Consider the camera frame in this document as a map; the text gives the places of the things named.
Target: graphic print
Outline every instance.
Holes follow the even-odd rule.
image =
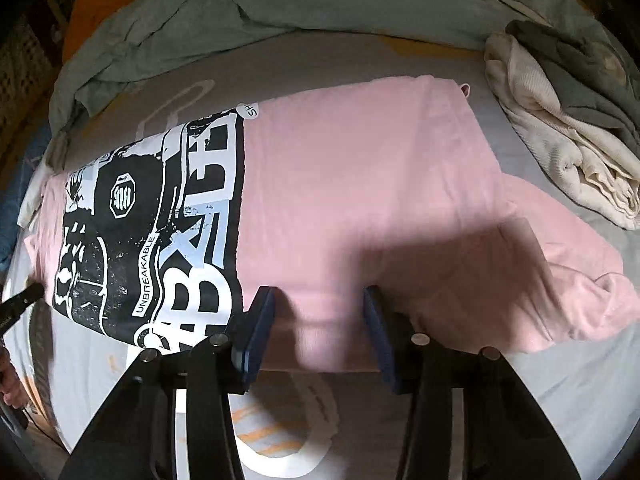
[[[142,348],[194,346],[242,310],[244,141],[229,110],[72,173],[54,307]]]

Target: folded cloth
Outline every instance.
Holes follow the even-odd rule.
[[[640,73],[631,59],[538,23],[514,20],[506,31],[540,64],[562,110],[610,130],[640,157]]]
[[[640,313],[620,255],[501,173],[451,80],[238,105],[107,153],[46,193],[35,253],[48,263],[35,278],[55,275],[47,301],[161,351],[218,330],[261,285],[278,289],[272,369],[375,369],[371,284],[465,351],[606,337]]]
[[[576,203],[639,228],[640,160],[631,150],[564,113],[544,71],[513,36],[492,34],[484,60],[490,87],[549,178]]]

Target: bolt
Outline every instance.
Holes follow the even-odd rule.
[[[153,361],[159,355],[160,352],[155,348],[145,348],[142,352],[140,352],[140,360],[143,363],[148,363]]]
[[[502,356],[500,351],[492,346],[485,346],[480,352],[489,361],[497,361]]]
[[[229,342],[229,338],[226,334],[214,334],[209,338],[209,343],[212,346],[222,346]]]
[[[426,334],[417,332],[411,336],[411,342],[416,346],[427,346],[431,342],[431,338]]]

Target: mattress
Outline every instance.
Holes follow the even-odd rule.
[[[503,172],[535,184],[596,229],[621,253],[625,273],[638,288],[640,262],[634,254],[640,248],[640,233],[624,231],[575,205],[548,181],[488,88],[479,52],[365,34],[296,32],[265,40],[131,84],[100,116],[79,124],[66,169],[240,103],[421,74],[467,83],[468,102]],[[5,294],[22,290],[29,272],[26,252],[18,250]],[[129,361],[135,356],[127,345],[86,330],[43,305],[22,318],[6,344],[18,372],[33,385],[69,449],[126,369],[127,355]],[[573,341],[508,358],[556,428],[582,478],[598,478],[640,418],[638,326],[601,342]],[[357,471],[359,477],[392,478],[407,401],[393,397],[377,374],[263,372],[248,394],[231,400],[245,475],[346,479]],[[177,415],[177,428],[178,472],[187,478],[184,413]],[[459,450],[454,446],[454,454]]]

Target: cream towel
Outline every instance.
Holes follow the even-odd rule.
[[[514,130],[576,203],[625,229],[640,227],[640,160],[613,134],[565,114],[538,62],[509,34],[492,34],[485,74]]]

